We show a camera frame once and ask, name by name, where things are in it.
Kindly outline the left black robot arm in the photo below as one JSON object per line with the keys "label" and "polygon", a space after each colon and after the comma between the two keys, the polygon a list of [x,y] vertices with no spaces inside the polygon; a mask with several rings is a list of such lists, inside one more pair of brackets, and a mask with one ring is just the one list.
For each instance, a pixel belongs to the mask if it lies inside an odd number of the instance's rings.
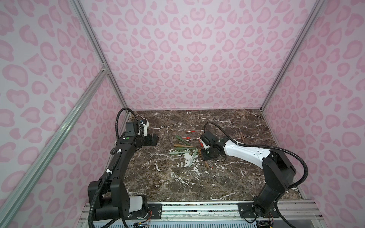
{"label": "left black robot arm", "polygon": [[145,196],[130,196],[124,184],[125,173],[137,150],[156,146],[157,134],[148,134],[147,120],[127,122],[125,132],[117,138],[112,148],[112,160],[104,174],[92,181],[88,188],[90,203],[89,223],[94,221],[126,219],[128,216],[144,218],[148,214]]}

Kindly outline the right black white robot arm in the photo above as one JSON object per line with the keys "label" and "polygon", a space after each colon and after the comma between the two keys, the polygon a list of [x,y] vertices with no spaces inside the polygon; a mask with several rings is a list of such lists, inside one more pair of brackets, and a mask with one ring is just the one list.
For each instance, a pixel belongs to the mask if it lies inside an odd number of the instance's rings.
{"label": "right black white robot arm", "polygon": [[258,219],[276,214],[274,204],[289,189],[296,169],[279,149],[258,146],[247,146],[234,142],[229,137],[218,138],[210,131],[203,133],[200,138],[201,154],[205,161],[220,156],[235,157],[245,163],[254,165],[262,170],[264,184],[253,202],[239,203],[240,217],[243,219]]}

